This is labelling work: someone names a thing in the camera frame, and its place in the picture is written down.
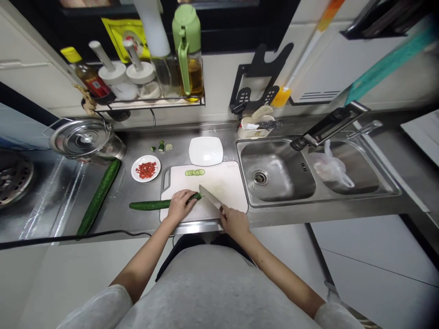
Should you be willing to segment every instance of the chopped red chili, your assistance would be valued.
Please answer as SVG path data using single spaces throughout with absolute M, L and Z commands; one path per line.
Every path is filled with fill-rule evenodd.
M 141 179 L 151 178 L 155 173 L 155 166 L 155 162 L 140 164 L 139 167 L 136 168 L 136 172 L 139 174 Z

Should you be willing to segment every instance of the pot lid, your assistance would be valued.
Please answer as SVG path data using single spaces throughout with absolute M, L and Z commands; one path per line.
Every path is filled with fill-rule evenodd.
M 102 121 L 76 120 L 59 127 L 50 137 L 52 149 L 64 156 L 83 156 L 101 149 L 111 132 L 105 130 Z

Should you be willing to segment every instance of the black faucet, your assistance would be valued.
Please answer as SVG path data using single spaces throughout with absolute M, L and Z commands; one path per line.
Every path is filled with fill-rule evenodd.
M 370 109 L 361 105 L 357 101 L 352 101 L 345 107 L 339 107 L 329 113 L 321 121 L 319 121 L 314 127 L 305 132 L 299 138 L 293 140 L 290 145 L 296 151 L 303 150 L 306 146 L 317 147 L 323 144 L 328 138 L 335 135 L 337 132 L 347 127 L 360 116 L 369 112 Z M 329 132 L 335 126 L 341 125 L 337 129 Z

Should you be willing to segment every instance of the person's left hand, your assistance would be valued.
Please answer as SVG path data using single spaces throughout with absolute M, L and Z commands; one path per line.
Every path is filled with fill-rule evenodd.
M 187 214 L 189 214 L 192 207 L 197 202 L 197 199 L 193 198 L 188 204 L 186 204 L 189 198 L 195 193 L 196 192 L 191 190 L 182 190 L 175 193 L 172 196 L 168 216 L 165 218 L 165 220 L 177 226 L 187 216 Z

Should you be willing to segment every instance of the faucet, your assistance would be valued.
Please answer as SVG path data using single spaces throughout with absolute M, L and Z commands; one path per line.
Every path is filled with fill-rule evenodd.
M 361 129 L 349 134 L 346 136 L 347 139 L 352 140 L 357 138 L 360 135 L 368 135 L 372 130 L 378 127 L 382 127 L 383 123 L 380 120 L 374 120 L 368 125 L 362 127 Z
M 364 105 L 361 105 L 357 101 L 352 101 L 345 107 L 339 107 L 329 113 L 310 130 L 305 132 L 299 138 L 293 140 L 290 143 L 290 146 L 296 151 L 301 151 L 306 146 L 317 147 L 319 145 L 322 145 L 327 139 L 331 138 L 337 132 L 349 126 L 360 116 L 366 114 L 369 111 L 370 109 L 365 107 Z M 323 137 L 323 134 L 327 132 L 329 133 L 325 137 Z

